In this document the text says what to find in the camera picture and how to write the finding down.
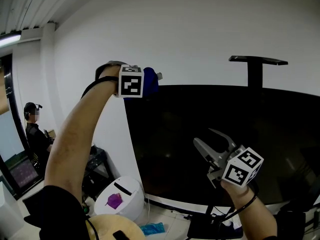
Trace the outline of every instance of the hand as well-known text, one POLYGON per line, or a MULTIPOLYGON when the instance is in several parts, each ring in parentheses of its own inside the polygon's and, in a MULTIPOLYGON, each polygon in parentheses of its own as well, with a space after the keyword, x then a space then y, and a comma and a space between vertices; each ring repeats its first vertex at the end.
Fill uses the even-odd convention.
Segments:
POLYGON ((119 77, 119 72, 120 72, 120 66, 119 65, 112 65, 112 66, 107 66, 102 73, 100 74, 99 78, 103 77, 119 77))
POLYGON ((226 180, 221 180, 221 187, 223 187, 231 197, 243 196, 248 192, 249 189, 248 186, 239 187, 226 180))

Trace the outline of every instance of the black cap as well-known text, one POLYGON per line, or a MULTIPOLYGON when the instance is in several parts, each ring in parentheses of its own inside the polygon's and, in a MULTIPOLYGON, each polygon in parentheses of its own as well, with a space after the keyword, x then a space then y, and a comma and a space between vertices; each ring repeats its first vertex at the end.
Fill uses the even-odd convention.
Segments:
POLYGON ((28 102, 27 104, 25 104, 23 111, 24 112, 33 112, 35 109, 37 109, 36 105, 32 102, 28 102))

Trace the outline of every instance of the door frame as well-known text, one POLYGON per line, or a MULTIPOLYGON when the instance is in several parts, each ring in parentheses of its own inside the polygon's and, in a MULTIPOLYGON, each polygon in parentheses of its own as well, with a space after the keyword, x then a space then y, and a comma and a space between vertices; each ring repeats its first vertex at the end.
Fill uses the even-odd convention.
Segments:
MULTIPOLYGON (((28 156, 28 158, 32 158, 32 152, 30 150, 27 137, 24 131, 24 128, 22 126, 22 123, 20 121, 16 98, 15 98, 15 92, 14 92, 14 84, 13 84, 13 77, 12 77, 12 60, 13 56, 12 54, 3 56, 1 59, 1 65, 4 67, 4 85, 5 85, 5 92, 6 92, 6 98, 9 101, 9 107, 12 114, 12 118, 15 124, 15 128, 17 130, 17 133, 19 135, 19 138, 21 140, 22 146, 28 156)), ((39 182, 41 182, 44 177, 38 175, 34 180, 30 181, 28 184, 26 184, 23 187, 20 187, 18 183, 16 182, 15 178, 11 175, 8 167, 6 166, 5 162, 0 156, 0 170, 2 171, 3 176, 8 181, 10 186, 12 187, 14 191, 14 198, 18 200, 20 197, 22 197, 26 192, 28 192, 30 189, 32 189, 35 185, 37 185, 39 182)))

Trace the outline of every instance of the white round container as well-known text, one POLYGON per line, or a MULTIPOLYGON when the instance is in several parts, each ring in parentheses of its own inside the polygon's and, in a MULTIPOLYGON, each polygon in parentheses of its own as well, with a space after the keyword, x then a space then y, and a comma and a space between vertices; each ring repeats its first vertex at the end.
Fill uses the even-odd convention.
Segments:
POLYGON ((144 193, 140 184, 134 178, 124 176, 117 178, 99 195, 94 204, 94 212, 100 214, 117 214, 135 221, 144 208, 144 193), (107 204, 108 197, 120 194, 122 203, 113 209, 107 204))

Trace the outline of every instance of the purple object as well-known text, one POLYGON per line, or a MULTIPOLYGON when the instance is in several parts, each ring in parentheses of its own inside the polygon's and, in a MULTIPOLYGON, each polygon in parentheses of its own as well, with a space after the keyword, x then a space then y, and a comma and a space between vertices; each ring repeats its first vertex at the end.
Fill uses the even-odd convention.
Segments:
POLYGON ((109 205, 113 209, 117 209, 119 205, 122 203, 122 198, 120 193, 112 194, 108 197, 108 202, 105 205, 109 205))

